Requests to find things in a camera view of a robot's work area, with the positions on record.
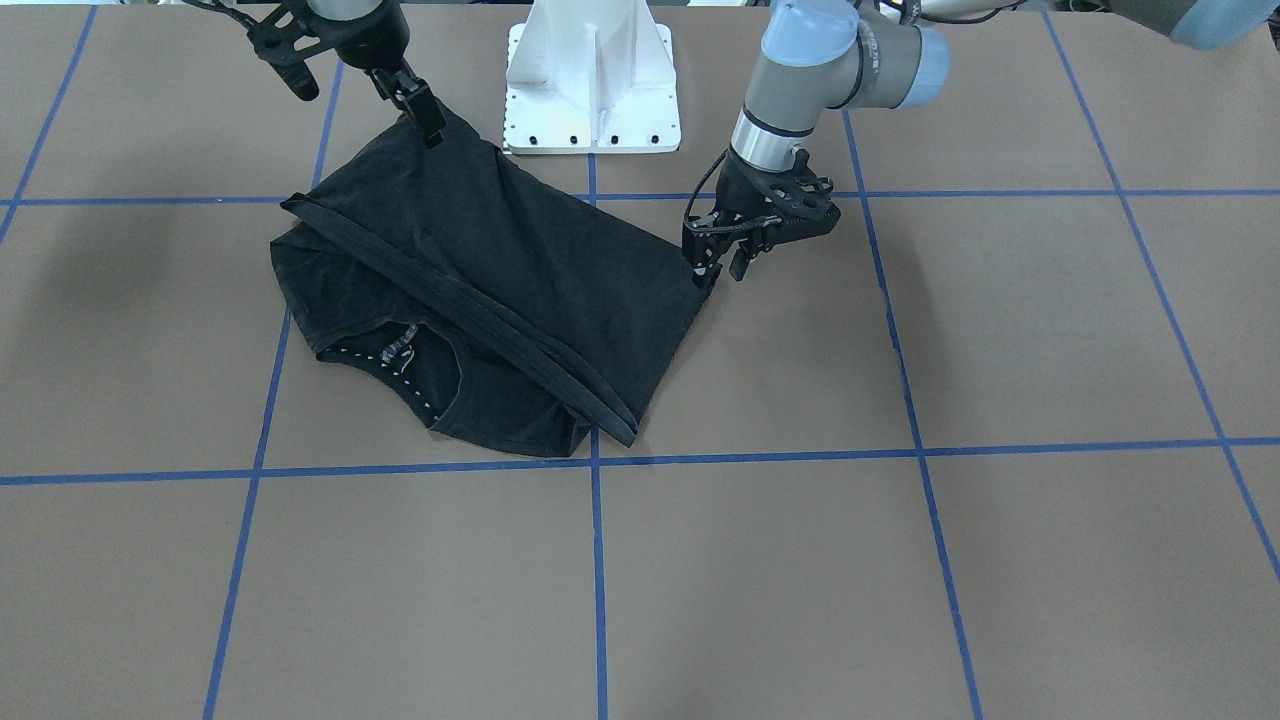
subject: folded shirt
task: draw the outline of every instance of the folded shirt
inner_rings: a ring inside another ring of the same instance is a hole
[[[443,108],[401,118],[271,242],[323,363],[378,378],[431,430],[568,456],[591,425],[630,446],[707,299],[681,251],[526,173]]]

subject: clothing label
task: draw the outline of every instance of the clothing label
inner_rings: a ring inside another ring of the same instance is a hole
[[[417,325],[410,325],[404,334],[399,336],[396,342],[388,345],[383,348],[381,356],[379,357],[387,365],[396,369],[397,373],[403,374],[408,364],[413,361],[413,336],[417,334]]]

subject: blue tape line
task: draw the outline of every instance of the blue tape line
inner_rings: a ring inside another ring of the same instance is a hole
[[[424,462],[420,465],[351,465],[333,468],[264,468],[262,478],[320,478],[334,475],[416,475],[431,473],[494,473],[503,470],[556,470],[590,468],[591,461],[576,460],[495,460],[488,462]]]
[[[342,69],[347,64],[338,60],[338,67],[333,70],[333,87],[329,88],[329,105],[324,111],[324,127],[320,128],[320,151],[316,152],[316,167],[311,174],[311,186],[320,184],[324,179],[324,160],[329,154],[329,135],[333,132],[333,117],[338,111],[338,94],[342,91]]]
[[[591,428],[591,532],[595,559],[595,705],[596,717],[609,720],[609,655],[604,601],[604,512],[600,488],[600,429]]]
[[[1280,188],[1275,187],[1242,187],[1224,190],[1130,190],[1124,193],[1134,197],[1252,197],[1280,195]]]
[[[993,445],[978,447],[927,447],[929,457],[972,457],[980,455],[1053,455],[1068,452],[1119,452],[1125,450],[1178,450],[1188,447],[1219,447],[1216,439],[1151,439],[1130,442],[1069,442],[1044,445]]]
[[[867,197],[1111,197],[1110,190],[879,190]]]
[[[1226,442],[1235,447],[1277,446],[1280,445],[1280,437],[1228,438]]]
[[[236,615],[236,598],[239,594],[241,571],[244,568],[244,552],[248,550],[248,530],[253,524],[253,507],[257,505],[257,478],[250,478],[248,492],[244,496],[244,515],[241,518],[241,532],[236,539],[236,560],[232,561],[232,579],[227,588],[227,601],[223,603],[223,623],[218,629],[214,667],[209,674],[209,691],[205,693],[204,720],[214,720],[214,708],[218,705],[218,688],[223,680],[223,662],[227,660],[227,639],[232,634],[232,618]]]
[[[596,200],[689,200],[687,192],[599,192]],[[714,192],[699,192],[699,200],[714,200]]]
[[[595,191],[595,152],[586,154],[586,200],[595,205],[599,193]]]
[[[884,319],[888,323],[888,336],[893,345],[893,354],[897,356],[897,370],[902,382],[902,400],[906,405],[906,419],[911,425],[911,441],[915,445],[916,464],[920,469],[920,482],[924,488],[924,500],[929,507],[929,524],[933,527],[933,543],[938,553],[938,564],[942,569],[942,584],[947,593],[947,605],[951,607],[951,624],[955,628],[956,647],[960,651],[960,664],[964,669],[965,685],[969,688],[969,705],[973,708],[974,720],[983,720],[982,698],[978,694],[978,678],[973,670],[973,659],[969,653],[969,639],[964,629],[964,618],[960,614],[960,597],[956,593],[955,580],[951,574],[951,556],[947,553],[946,537],[942,533],[942,520],[938,516],[938,503],[933,495],[933,479],[929,475],[929,462],[924,454],[924,441],[920,437],[920,423],[915,414],[915,401],[911,397],[911,380],[906,372],[906,357],[902,354],[902,343],[897,333],[897,322],[893,319],[893,301],[888,290],[888,279],[884,275],[884,263],[881,258],[879,242],[876,237],[876,220],[872,218],[870,200],[867,196],[867,182],[863,177],[863,164],[858,158],[858,142],[854,138],[854,124],[849,118],[849,111],[841,113],[845,119],[845,137],[849,141],[849,154],[854,161],[854,177],[858,179],[858,192],[863,206],[863,220],[867,224],[867,240],[870,243],[872,260],[876,264],[876,282],[879,283],[884,296]]]
[[[88,15],[84,18],[84,27],[81,28],[79,38],[76,41],[76,51],[72,53],[70,63],[67,64],[67,72],[63,73],[63,83],[58,86],[54,104],[49,106],[45,123],[40,126],[36,145],[32,146],[31,155],[27,156],[27,165],[22,169],[22,177],[18,178],[18,187],[13,191],[13,200],[9,202],[9,209],[5,210],[4,220],[0,220],[0,242],[4,242],[5,236],[9,233],[9,225],[13,224],[13,217],[18,211],[18,206],[22,205],[22,193],[27,190],[27,183],[31,182],[31,174],[36,172],[36,163],[40,161],[40,151],[45,149],[45,141],[49,140],[49,131],[54,127],[54,118],[58,117],[58,110],[63,106],[63,100],[67,97],[67,88],[72,86],[72,78],[76,76],[76,68],[79,67],[79,60],[84,55],[84,45],[88,42],[88,33],[93,28],[93,18],[96,17],[97,5],[93,5],[88,9]]]
[[[182,480],[243,480],[253,474],[243,470],[173,470],[157,473],[86,473],[82,475],[10,475],[0,478],[3,486],[69,486],[90,483],[159,483]]]
[[[636,457],[603,457],[605,468],[632,465],[721,465],[730,462],[805,462],[817,460],[873,460],[879,457],[915,457],[915,451],[842,450],[815,452],[730,452],[721,455],[648,455]]]
[[[266,404],[262,407],[262,432],[257,437],[257,450],[253,454],[253,471],[261,473],[266,462],[266,445],[271,437],[271,420],[275,418],[275,397],[280,389],[280,375],[284,374],[284,355],[289,346],[289,310],[284,310],[280,320],[280,334],[275,342],[275,361],[271,365],[271,380],[266,386]]]
[[[1244,475],[1240,473],[1240,468],[1235,461],[1235,452],[1233,452],[1231,445],[1226,439],[1226,432],[1222,429],[1222,423],[1219,418],[1217,410],[1213,407],[1213,401],[1208,396],[1208,388],[1204,386],[1204,379],[1201,377],[1199,366],[1197,366],[1196,357],[1192,355],[1190,345],[1187,342],[1187,336],[1183,333],[1183,328],[1178,323],[1178,315],[1174,313],[1174,306],[1169,301],[1169,295],[1165,292],[1165,286],[1160,279],[1160,272],[1156,269],[1156,263],[1147,247],[1146,238],[1143,238],[1142,228],[1138,227],[1138,219],[1133,214],[1129,197],[1125,193],[1124,186],[1120,183],[1120,176],[1116,174],[1115,165],[1111,163],[1111,155],[1107,152],[1106,143],[1102,141],[1102,133],[1098,132],[1098,126],[1093,119],[1093,113],[1089,110],[1089,104],[1084,100],[1084,92],[1080,90],[1080,83],[1075,77],[1075,70],[1071,68],[1071,61],[1066,56],[1066,49],[1062,46],[1061,38],[1059,38],[1057,31],[1053,28],[1053,20],[1050,19],[1048,13],[1044,13],[1043,18],[1044,27],[1048,29],[1050,38],[1053,41],[1053,47],[1057,50],[1057,56],[1062,60],[1062,69],[1066,70],[1066,77],[1071,83],[1071,90],[1075,92],[1075,99],[1080,104],[1084,119],[1089,124],[1089,132],[1093,133],[1093,141],[1098,145],[1098,152],[1102,154],[1102,161],[1107,168],[1107,174],[1111,176],[1111,183],[1115,186],[1116,196],[1120,199],[1125,218],[1129,220],[1129,229],[1133,231],[1133,237],[1138,242],[1138,250],[1142,252],[1142,260],[1147,265],[1147,273],[1151,275],[1151,282],[1156,288],[1156,295],[1160,297],[1160,304],[1165,309],[1165,315],[1169,318],[1169,324],[1174,331],[1174,337],[1178,340],[1178,347],[1181,350],[1183,359],[1187,361],[1187,368],[1190,370],[1192,379],[1196,382],[1196,389],[1199,392],[1201,402],[1204,405],[1204,411],[1208,413],[1210,423],[1213,425],[1213,433],[1217,436],[1219,443],[1222,447],[1222,455],[1226,456],[1226,464],[1231,469],[1231,475],[1235,478],[1235,484],[1240,491],[1240,498],[1244,501],[1244,506],[1248,509],[1249,516],[1253,519],[1253,527],[1258,533],[1258,539],[1262,542],[1267,559],[1271,561],[1271,571],[1275,574],[1276,580],[1280,580],[1280,556],[1276,555],[1276,548],[1271,542],[1271,537],[1267,534],[1267,528],[1263,525],[1262,516],[1258,514],[1257,505],[1253,502],[1253,495],[1249,492],[1248,483],[1244,482]]]
[[[259,205],[279,204],[284,196],[253,195],[238,197],[40,197],[23,199],[22,205]]]
[[[1234,447],[1276,447],[1280,437],[1228,438]],[[1197,447],[1220,447],[1221,442],[1212,438],[1043,443],[1043,445],[992,445],[966,447],[925,447],[922,452],[928,457],[966,457],[988,455],[1052,455],[1073,452],[1119,452],[1178,450]],[[887,450],[841,450],[841,451],[796,451],[796,452],[740,452],[719,455],[643,455],[628,457],[600,457],[602,468],[622,468],[636,465],[718,465],[742,462],[812,462],[849,461],[876,459],[915,457],[914,448]],[[293,468],[243,468],[236,470],[166,470],[150,473],[86,473],[63,475],[9,475],[0,477],[0,486],[54,486],[77,483],[114,482],[182,482],[214,479],[246,479],[257,475],[268,478],[317,478],[317,477],[358,477],[358,475],[403,475],[435,473],[493,473],[527,471],[590,468],[589,459],[564,460],[494,460],[458,462],[421,462],[399,465],[333,465],[333,466],[293,466]]]
[[[1239,190],[1125,190],[1129,197],[1268,197],[1280,196],[1280,188],[1239,188]],[[832,197],[860,197],[856,191],[836,191]],[[873,190],[868,197],[1112,197],[1114,190]],[[576,192],[573,197],[590,200],[590,192]],[[689,195],[678,192],[650,193],[595,193],[596,200],[687,200]],[[701,192],[699,200],[714,200],[716,195]],[[210,197],[23,197],[17,205],[276,205],[285,200],[283,195],[244,195]],[[12,200],[0,199],[0,205],[12,205]]]
[[[338,92],[342,88],[342,65],[334,70],[333,90],[329,106],[325,109],[324,126],[320,131],[320,147],[316,150],[315,179],[324,170],[324,156],[329,145],[329,132],[333,128],[333,115],[338,108]],[[212,720],[218,707],[218,689],[223,678],[223,662],[227,659],[227,643],[230,639],[232,621],[236,618],[236,598],[239,594],[241,575],[244,571],[244,553],[248,550],[248,536],[253,527],[253,507],[257,505],[257,488],[261,483],[262,465],[266,461],[266,448],[271,437],[271,420],[275,415],[275,398],[280,388],[280,375],[284,373],[284,355],[289,345],[289,311],[284,310],[280,322],[280,334],[275,343],[275,363],[271,366],[271,380],[266,389],[262,407],[262,432],[259,434],[257,450],[253,454],[253,475],[250,478],[248,492],[244,496],[244,515],[241,518],[239,538],[236,542],[236,560],[232,562],[232,577],[227,587],[227,602],[223,605],[223,623],[218,630],[218,646],[214,650],[214,666],[209,673],[209,692],[205,696],[204,720]]]

